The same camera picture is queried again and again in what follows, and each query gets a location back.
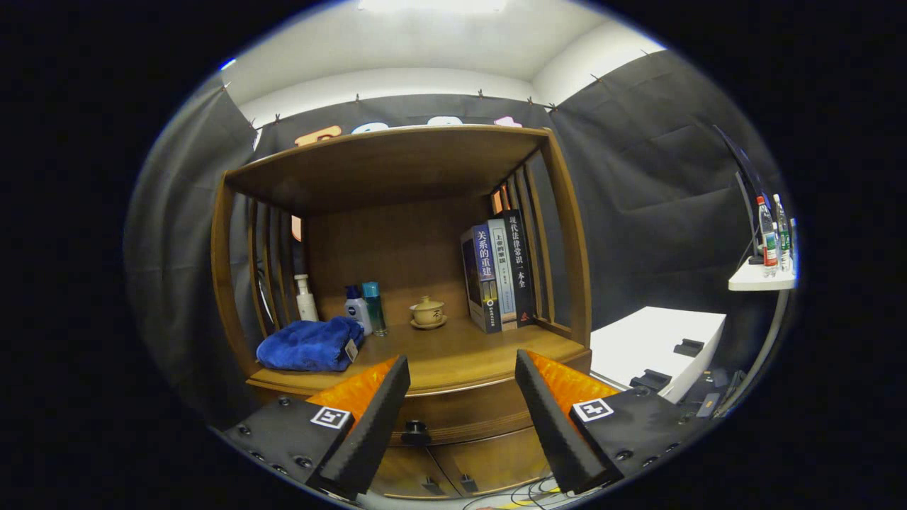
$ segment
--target white wall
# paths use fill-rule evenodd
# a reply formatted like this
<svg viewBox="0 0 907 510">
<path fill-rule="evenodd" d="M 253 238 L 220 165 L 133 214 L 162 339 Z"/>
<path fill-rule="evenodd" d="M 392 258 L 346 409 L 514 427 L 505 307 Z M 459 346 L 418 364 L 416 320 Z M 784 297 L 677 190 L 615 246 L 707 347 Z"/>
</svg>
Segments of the white wall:
<svg viewBox="0 0 907 510">
<path fill-rule="evenodd" d="M 560 104 L 592 82 L 623 64 L 665 48 L 619 22 L 608 21 L 580 36 L 552 58 L 531 83 L 460 69 L 385 68 L 336 74 L 278 90 L 239 105 L 247 119 L 260 126 L 274 122 L 274 114 L 289 117 L 331 104 L 360 99 L 421 93 L 477 94 L 535 103 Z"/>
<path fill-rule="evenodd" d="M 561 104 L 594 81 L 590 74 L 608 74 L 646 53 L 664 49 L 635 29 L 608 21 L 582 35 L 545 64 L 532 79 L 532 87 L 544 102 Z"/>
<path fill-rule="evenodd" d="M 255 126 L 274 121 L 274 114 L 289 117 L 323 106 L 359 99 L 419 93 L 482 94 L 541 102 L 532 85 L 521 80 L 458 69 L 394 68 L 337 74 L 298 83 L 239 105 Z"/>
</svg>

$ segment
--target book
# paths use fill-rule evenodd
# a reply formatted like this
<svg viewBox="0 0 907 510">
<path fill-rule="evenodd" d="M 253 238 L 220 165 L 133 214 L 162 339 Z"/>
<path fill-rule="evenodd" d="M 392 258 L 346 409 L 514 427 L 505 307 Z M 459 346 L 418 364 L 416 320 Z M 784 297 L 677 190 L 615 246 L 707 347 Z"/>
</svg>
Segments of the book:
<svg viewBox="0 0 907 510">
<path fill-rule="evenodd" d="M 518 328 L 535 322 L 535 300 L 532 295 L 532 270 L 526 245 L 526 229 L 519 209 L 501 211 L 498 216 L 507 227 L 507 247 L 513 280 L 513 299 L 516 304 Z"/>
<path fill-rule="evenodd" d="M 492 241 L 494 276 L 498 284 L 501 331 L 517 329 L 516 301 L 513 298 L 513 273 L 507 246 L 507 225 L 501 218 L 492 218 L 486 223 Z"/>
<path fill-rule="evenodd" d="M 475 225 L 460 236 L 469 317 L 482 331 L 501 331 L 498 285 L 488 225 Z"/>
</svg>

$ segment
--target teal bottle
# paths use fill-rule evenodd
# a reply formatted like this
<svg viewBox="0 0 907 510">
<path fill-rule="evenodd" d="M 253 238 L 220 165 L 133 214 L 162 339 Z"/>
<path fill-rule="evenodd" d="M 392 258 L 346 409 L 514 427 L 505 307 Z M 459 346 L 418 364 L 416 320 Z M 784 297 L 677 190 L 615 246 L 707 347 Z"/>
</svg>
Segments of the teal bottle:
<svg viewBox="0 0 907 510">
<path fill-rule="evenodd" d="M 377 281 L 367 281 L 362 284 L 362 293 L 366 298 L 368 307 L 368 318 L 372 322 L 372 334 L 376 337 L 383 337 L 387 334 L 387 325 L 385 324 L 385 311 L 381 307 L 381 294 L 378 290 Z"/>
</svg>

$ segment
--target wooden shelf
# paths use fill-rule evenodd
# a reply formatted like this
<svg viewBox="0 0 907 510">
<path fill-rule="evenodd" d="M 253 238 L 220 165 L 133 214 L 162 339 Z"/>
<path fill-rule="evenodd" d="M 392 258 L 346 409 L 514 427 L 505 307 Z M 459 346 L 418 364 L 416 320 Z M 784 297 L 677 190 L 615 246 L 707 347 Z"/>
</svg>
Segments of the wooden shelf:
<svg viewBox="0 0 907 510">
<path fill-rule="evenodd" d="M 238 192 L 297 216 L 483 195 L 548 139 L 536 129 L 414 126 L 331 138 L 227 172 Z"/>
<path fill-rule="evenodd" d="M 516 350 L 524 348 L 557 360 L 586 349 L 538 326 L 485 334 L 470 319 L 448 319 L 438 329 L 409 324 L 388 327 L 386 337 L 366 337 L 356 361 L 345 372 L 293 372 L 263 368 L 249 384 L 313 395 L 390 357 L 406 354 L 411 384 L 408 395 L 475 387 L 513 377 Z"/>
</svg>

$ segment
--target blue towel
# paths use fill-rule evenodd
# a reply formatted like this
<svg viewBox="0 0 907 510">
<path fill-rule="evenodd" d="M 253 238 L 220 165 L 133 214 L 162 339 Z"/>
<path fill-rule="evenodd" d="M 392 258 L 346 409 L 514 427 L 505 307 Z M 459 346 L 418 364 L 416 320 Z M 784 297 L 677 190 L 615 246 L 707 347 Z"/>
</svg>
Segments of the blue towel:
<svg viewBox="0 0 907 510">
<path fill-rule="evenodd" d="M 364 340 L 362 326 L 347 317 L 328 322 L 297 320 L 265 338 L 256 355 L 265 367 L 306 372 L 342 372 L 351 363 L 344 351 L 352 339 L 356 348 Z"/>
</svg>

